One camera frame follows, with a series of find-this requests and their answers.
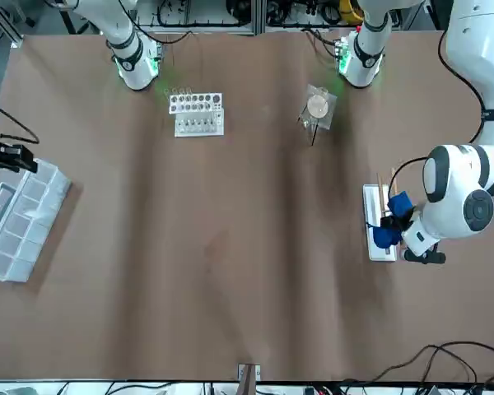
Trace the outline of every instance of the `white robotic arm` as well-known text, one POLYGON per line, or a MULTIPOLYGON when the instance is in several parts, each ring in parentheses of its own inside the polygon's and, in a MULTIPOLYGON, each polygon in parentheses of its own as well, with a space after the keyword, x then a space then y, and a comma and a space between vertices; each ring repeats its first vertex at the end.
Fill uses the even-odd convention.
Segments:
POLYGON ((356 88, 369 86, 379 71, 384 47, 392 32, 389 11, 413 7, 423 0, 359 0, 364 11, 361 30, 348 38, 349 58, 341 71, 356 88))
POLYGON ((132 10, 137 0, 68 0, 72 10, 96 25, 114 53, 119 75, 135 91, 146 88, 159 74, 162 47, 139 34, 124 13, 132 10))
POLYGON ((428 202, 402 233, 417 256, 441 239, 481 232, 494 215, 494 0, 454 2, 446 53, 451 68, 481 96, 482 125, 472 145, 438 146, 426 159, 428 202))

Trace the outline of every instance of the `wooden stick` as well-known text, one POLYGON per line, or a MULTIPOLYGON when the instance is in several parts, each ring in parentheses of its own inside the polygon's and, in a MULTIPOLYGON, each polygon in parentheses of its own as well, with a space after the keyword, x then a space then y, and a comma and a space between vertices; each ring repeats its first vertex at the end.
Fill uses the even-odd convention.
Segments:
POLYGON ((377 186, 379 187, 379 204, 380 204, 380 216, 384 216, 386 214, 386 210, 384 208, 384 193, 382 188, 382 178, 380 174, 377 173, 377 186))
MULTIPOLYGON (((395 168, 393 168, 393 167, 392 167, 392 178, 394 177, 394 174, 395 174, 395 168)), ((394 194, 395 194, 395 195, 398 195, 398 190, 397 190, 397 179, 394 179, 393 189, 394 189, 394 194)))

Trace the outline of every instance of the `brown table surface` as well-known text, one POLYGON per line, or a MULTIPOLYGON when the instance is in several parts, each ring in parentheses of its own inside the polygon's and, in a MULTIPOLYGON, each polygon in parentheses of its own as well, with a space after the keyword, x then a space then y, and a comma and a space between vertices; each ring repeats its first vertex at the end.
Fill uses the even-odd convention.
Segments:
MULTIPOLYGON (((198 35, 136 93, 103 38, 27 37, 0 103, 74 185, 29 282, 0 283, 0 379, 234 380, 252 362, 264 380, 364 380, 428 343, 494 346, 494 221, 443 242, 444 266, 367 257, 362 185, 478 127, 438 38, 393 34, 355 90, 303 33, 198 35), (314 147, 296 125, 308 83, 339 96, 314 147), (224 137, 174 138, 164 89, 187 86, 223 92, 224 137)), ((420 164, 399 187, 422 198, 420 164)), ((494 354, 455 350, 494 373, 494 354)), ((384 380, 419 380, 428 356, 384 380)), ((434 367, 466 380, 447 355, 434 367)))

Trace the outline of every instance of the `blue object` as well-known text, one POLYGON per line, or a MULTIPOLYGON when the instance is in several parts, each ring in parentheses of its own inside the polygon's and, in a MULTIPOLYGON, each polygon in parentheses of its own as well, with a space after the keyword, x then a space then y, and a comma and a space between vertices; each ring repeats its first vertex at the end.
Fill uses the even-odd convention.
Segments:
MULTIPOLYGON (((404 191, 388 201, 388 208, 394 216, 404 216, 412 207, 412 202, 404 191)), ((373 225, 371 227, 373 228, 373 241, 380 249, 388 249, 403 239, 399 229, 381 228, 373 225)))
POLYGON ((404 216, 412 207, 412 202, 404 191, 388 201, 388 208, 394 216, 404 216))
POLYGON ((401 241, 401 232, 395 229, 381 228, 380 226, 372 226, 373 241, 380 249, 388 249, 392 245, 398 244, 401 241))

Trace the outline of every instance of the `plastic storage box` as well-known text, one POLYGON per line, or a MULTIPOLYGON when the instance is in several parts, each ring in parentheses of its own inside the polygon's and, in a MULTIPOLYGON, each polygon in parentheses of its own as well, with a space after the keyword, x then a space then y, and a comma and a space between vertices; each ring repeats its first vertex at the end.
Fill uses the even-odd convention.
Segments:
POLYGON ((36 174, 0 169, 0 281, 26 282, 70 180, 43 160, 36 174))

